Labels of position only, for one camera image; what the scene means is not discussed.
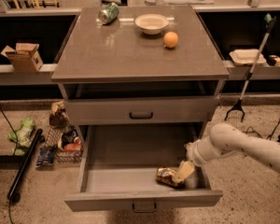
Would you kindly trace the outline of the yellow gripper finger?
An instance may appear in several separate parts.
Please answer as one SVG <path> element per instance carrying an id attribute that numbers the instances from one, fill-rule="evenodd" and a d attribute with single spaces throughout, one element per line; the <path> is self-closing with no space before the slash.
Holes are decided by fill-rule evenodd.
<path id="1" fill-rule="evenodd" d="M 195 170 L 195 166 L 190 161 L 182 161 L 179 164 L 179 167 L 172 177 L 172 180 L 175 183 L 183 182 L 186 178 L 188 178 Z"/>
<path id="2" fill-rule="evenodd" d="M 199 185 L 199 178 L 197 172 L 194 171 L 189 177 L 187 177 L 184 181 L 186 189 L 196 189 Z"/>

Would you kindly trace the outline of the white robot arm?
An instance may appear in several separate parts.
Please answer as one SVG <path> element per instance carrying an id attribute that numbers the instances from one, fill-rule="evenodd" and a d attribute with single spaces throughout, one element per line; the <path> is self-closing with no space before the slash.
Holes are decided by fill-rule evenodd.
<path id="1" fill-rule="evenodd" d="M 243 133 L 228 123 L 214 125 L 205 138 L 184 145 L 185 160 L 180 162 L 174 181 L 188 178 L 196 167 L 242 152 L 280 174 L 280 142 Z"/>

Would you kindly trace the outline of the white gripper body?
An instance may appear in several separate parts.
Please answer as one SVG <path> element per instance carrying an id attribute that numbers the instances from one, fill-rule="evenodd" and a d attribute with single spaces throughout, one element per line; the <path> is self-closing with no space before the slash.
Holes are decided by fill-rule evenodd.
<path id="1" fill-rule="evenodd" d="M 198 150 L 198 141 L 185 144 L 186 158 L 196 167 L 202 167 L 207 161 L 202 157 Z"/>

